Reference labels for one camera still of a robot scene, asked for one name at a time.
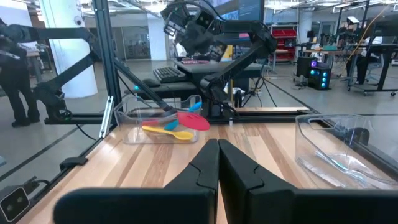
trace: transparent container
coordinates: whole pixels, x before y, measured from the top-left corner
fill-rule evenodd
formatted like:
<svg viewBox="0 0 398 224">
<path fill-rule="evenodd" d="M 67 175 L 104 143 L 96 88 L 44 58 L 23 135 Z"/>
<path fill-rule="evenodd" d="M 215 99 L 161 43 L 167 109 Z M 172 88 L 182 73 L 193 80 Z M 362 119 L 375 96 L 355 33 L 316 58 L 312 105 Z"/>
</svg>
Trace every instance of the transparent container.
<svg viewBox="0 0 398 224">
<path fill-rule="evenodd" d="M 164 100 L 168 105 L 173 106 L 177 111 L 188 111 L 195 103 L 201 102 L 199 95 L 192 95 L 185 101 Z M 190 113 L 200 114 L 201 108 Z M 196 130 L 186 128 L 179 124 L 173 131 L 188 131 L 193 138 L 188 141 L 178 140 L 170 134 L 145 131 L 141 127 L 148 125 L 154 128 L 164 129 L 166 124 L 177 119 L 173 114 L 162 117 L 164 111 L 152 100 L 143 100 L 139 96 L 129 96 L 115 106 L 114 114 L 118 123 L 119 134 L 123 135 L 125 144 L 173 144 L 173 143 L 194 143 L 198 140 Z"/>
<path fill-rule="evenodd" d="M 398 165 L 396 132 L 386 131 L 397 127 L 391 120 L 391 116 L 298 116 L 295 159 L 319 188 L 398 189 L 398 176 L 386 175 L 377 163 L 382 155 L 390 165 Z"/>
</svg>

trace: gray floor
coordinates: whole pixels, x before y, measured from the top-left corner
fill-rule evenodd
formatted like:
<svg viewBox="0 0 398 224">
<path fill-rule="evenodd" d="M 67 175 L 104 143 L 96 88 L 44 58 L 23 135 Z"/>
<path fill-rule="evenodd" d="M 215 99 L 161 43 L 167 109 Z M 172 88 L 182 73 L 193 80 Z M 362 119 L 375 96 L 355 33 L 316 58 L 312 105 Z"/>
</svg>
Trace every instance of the gray floor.
<svg viewBox="0 0 398 224">
<path fill-rule="evenodd" d="M 131 71 L 139 78 L 152 78 L 152 70 L 169 65 L 171 62 L 128 62 Z M 330 91 L 316 91 L 311 88 L 295 90 L 290 74 L 295 69 L 291 65 L 277 65 L 277 75 L 270 74 L 269 80 L 287 93 L 298 98 L 316 110 L 325 114 L 392 114 L 398 113 L 398 101 L 390 93 L 375 93 L 364 97 L 360 92 L 347 92 L 346 83 L 339 80 L 332 81 L 333 89 Z M 391 68 L 386 86 L 398 87 L 398 68 Z M 94 113 L 104 109 L 107 97 L 106 85 L 102 65 L 95 65 L 98 93 L 95 96 L 82 99 L 68 99 L 68 108 L 76 113 Z M 52 78 L 54 74 L 44 75 L 45 79 Z M 277 106 L 302 106 L 301 103 L 284 93 L 273 85 L 267 84 L 271 96 Z M 263 106 L 273 106 L 265 87 L 260 96 Z M 59 173 L 58 165 L 67 157 L 77 156 L 83 152 L 92 140 L 86 138 L 75 126 L 46 126 L 38 123 L 26 128 L 14 129 L 11 127 L 13 120 L 12 110 L 7 97 L 0 98 L 0 156 L 7 160 L 7 164 L 0 167 L 0 189 L 7 185 L 21 184 L 32 176 L 40 179 L 51 180 Z M 259 106 L 260 101 L 252 97 L 246 106 Z M 46 117 L 45 107 L 39 102 L 42 120 Z M 398 117 L 386 116 L 378 118 L 375 129 L 383 129 L 382 137 L 396 133 Z M 97 137 L 98 125 L 85 125 L 83 129 L 90 135 Z M 18 167 L 21 162 L 41 153 L 25 166 Z M 7 175 L 10 170 L 18 169 L 12 175 Z"/>
</svg>

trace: keyboard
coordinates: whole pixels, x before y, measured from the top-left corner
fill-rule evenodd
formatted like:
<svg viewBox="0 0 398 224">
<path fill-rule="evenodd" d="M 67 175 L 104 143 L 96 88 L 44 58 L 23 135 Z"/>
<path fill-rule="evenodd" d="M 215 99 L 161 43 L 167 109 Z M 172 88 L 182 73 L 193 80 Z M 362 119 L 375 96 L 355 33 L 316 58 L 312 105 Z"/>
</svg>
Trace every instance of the keyboard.
<svg viewBox="0 0 398 224">
<path fill-rule="evenodd" d="M 188 81 L 188 77 L 176 68 L 165 67 L 154 70 L 154 75 L 160 83 L 173 83 Z"/>
</svg>

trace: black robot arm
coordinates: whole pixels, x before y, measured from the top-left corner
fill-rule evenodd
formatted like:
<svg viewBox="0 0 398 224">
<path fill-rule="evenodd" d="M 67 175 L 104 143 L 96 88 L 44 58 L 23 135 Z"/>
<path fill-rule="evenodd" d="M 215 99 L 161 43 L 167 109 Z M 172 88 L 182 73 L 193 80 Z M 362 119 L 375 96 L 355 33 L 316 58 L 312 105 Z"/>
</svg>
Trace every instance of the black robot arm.
<svg viewBox="0 0 398 224">
<path fill-rule="evenodd" d="M 65 102 L 61 87 L 79 75 L 82 71 L 94 64 L 94 57 L 101 57 L 101 49 L 96 37 L 86 28 L 35 28 L 22 25 L 9 25 L 0 27 L 0 35 L 4 35 L 17 43 L 33 42 L 40 39 L 83 39 L 89 43 L 92 51 L 79 62 L 66 69 L 57 77 L 39 83 L 34 88 L 35 96 L 46 106 L 47 114 L 50 119 L 65 118 Z M 172 107 L 165 103 L 156 93 L 154 93 L 145 83 L 140 81 L 117 59 L 114 60 L 115 67 L 120 70 L 130 81 L 148 94 L 165 111 L 172 110 Z"/>
<path fill-rule="evenodd" d="M 260 21 L 219 20 L 202 7 L 195 16 L 186 16 L 185 13 L 182 13 L 185 10 L 181 7 L 184 7 L 183 3 L 172 3 L 161 14 L 165 18 L 165 33 L 177 35 L 181 40 L 180 44 L 189 54 L 206 52 L 208 49 L 215 54 L 223 54 L 224 45 L 213 41 L 213 37 L 219 34 L 247 33 L 252 42 L 250 50 L 223 71 L 207 75 L 200 81 L 201 90 L 215 101 L 227 100 L 223 88 L 228 80 L 242 72 L 257 58 L 266 58 L 276 50 L 277 40 Z"/>
</svg>

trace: black pants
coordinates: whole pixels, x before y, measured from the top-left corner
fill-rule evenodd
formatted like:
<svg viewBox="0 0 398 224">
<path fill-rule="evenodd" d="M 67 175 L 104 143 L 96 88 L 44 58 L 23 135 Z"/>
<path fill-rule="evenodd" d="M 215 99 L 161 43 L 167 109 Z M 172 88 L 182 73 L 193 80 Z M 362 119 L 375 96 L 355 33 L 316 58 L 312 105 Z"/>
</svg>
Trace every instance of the black pants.
<svg viewBox="0 0 398 224">
<path fill-rule="evenodd" d="M 352 60 L 349 60 L 346 69 L 347 69 L 347 76 L 350 76 L 350 69 L 351 69 L 351 62 Z M 375 63 L 378 62 L 379 59 L 376 57 L 369 57 L 368 63 Z M 366 57 L 363 57 L 362 55 L 358 56 L 358 59 L 356 61 L 356 71 L 358 72 L 356 80 L 359 82 L 359 84 L 363 84 L 365 82 L 365 77 L 366 77 Z"/>
<path fill-rule="evenodd" d="M 14 110 L 14 118 L 17 122 L 27 121 L 24 105 L 19 97 L 19 91 L 24 95 L 29 107 L 28 118 L 38 120 L 40 115 L 37 109 L 37 102 L 30 89 L 30 79 L 27 66 L 14 69 L 2 69 L 0 73 L 0 86 L 6 92 L 11 107 Z"/>
</svg>

